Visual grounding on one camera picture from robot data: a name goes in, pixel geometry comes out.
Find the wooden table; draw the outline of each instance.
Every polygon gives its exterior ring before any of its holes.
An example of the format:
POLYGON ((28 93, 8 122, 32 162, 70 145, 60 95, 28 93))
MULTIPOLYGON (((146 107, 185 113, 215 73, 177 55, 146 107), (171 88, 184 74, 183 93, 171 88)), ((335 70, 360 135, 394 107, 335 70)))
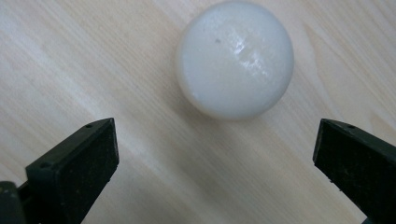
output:
POLYGON ((114 117, 120 166, 83 223, 361 223, 312 162, 321 118, 396 145, 396 1, 257 0, 294 46, 290 86, 241 122, 190 105, 174 55, 218 0, 0 0, 0 180, 114 117))

